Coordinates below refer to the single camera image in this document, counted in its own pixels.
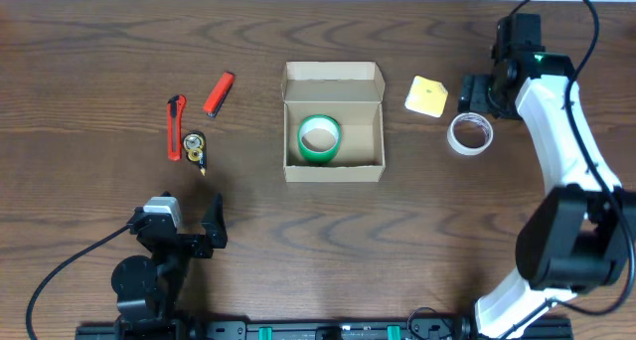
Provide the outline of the green tape roll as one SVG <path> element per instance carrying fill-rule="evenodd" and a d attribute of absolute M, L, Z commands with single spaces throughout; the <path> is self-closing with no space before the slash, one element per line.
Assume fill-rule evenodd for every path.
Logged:
<path fill-rule="evenodd" d="M 326 164 L 338 153 L 342 131 L 339 123 L 327 115 L 311 115 L 300 124 L 297 132 L 301 156 L 310 163 Z"/>

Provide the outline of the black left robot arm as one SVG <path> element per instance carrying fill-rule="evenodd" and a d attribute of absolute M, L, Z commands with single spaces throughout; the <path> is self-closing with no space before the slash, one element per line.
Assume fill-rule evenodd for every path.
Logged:
<path fill-rule="evenodd" d="M 111 276 L 120 324 L 126 332 L 171 326 L 176 302 L 193 258 L 210 258 L 228 243 L 223 196 L 213 197 L 201 222 L 202 234 L 181 234 L 178 200 L 164 193 L 135 209 L 127 230 L 149 252 L 120 262 Z"/>

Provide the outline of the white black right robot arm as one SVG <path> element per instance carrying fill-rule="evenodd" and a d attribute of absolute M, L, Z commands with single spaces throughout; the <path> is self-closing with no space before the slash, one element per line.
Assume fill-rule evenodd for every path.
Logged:
<path fill-rule="evenodd" d="M 515 267 L 479 298 L 460 339 L 519 339 L 552 307 L 628 274 L 635 282 L 635 195 L 602 157 L 585 119 L 570 57 L 542 49 L 496 52 L 488 75 L 465 78 L 465 116 L 523 121 L 543 173 L 545 198 L 516 240 Z"/>

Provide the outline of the yellow sticky note pad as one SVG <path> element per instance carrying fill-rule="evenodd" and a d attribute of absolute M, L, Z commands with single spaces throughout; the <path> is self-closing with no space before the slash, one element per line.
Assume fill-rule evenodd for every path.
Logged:
<path fill-rule="evenodd" d="M 404 106 L 410 111 L 440 117 L 447 98 L 448 91 L 441 82 L 415 76 Z"/>

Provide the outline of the white tape roll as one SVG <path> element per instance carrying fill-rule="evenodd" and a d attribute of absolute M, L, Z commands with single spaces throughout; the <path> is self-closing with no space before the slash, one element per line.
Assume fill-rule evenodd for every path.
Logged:
<path fill-rule="evenodd" d="M 446 133 L 448 145 L 458 154 L 474 156 L 485 151 L 494 139 L 491 123 L 474 112 L 457 114 Z"/>

